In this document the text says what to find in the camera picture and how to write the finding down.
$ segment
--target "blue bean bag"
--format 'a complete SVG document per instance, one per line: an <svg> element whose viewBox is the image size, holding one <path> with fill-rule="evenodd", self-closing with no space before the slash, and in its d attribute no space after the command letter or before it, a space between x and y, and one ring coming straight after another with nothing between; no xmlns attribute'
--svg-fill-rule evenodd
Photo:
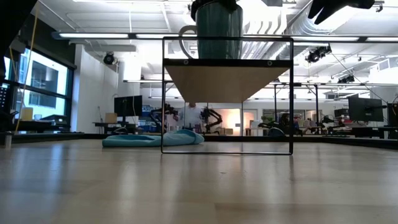
<svg viewBox="0 0 398 224"><path fill-rule="evenodd" d="M203 136L189 130L172 131L164 134L164 146L200 144ZM117 135L102 140L103 147L160 147L160 136Z"/></svg>

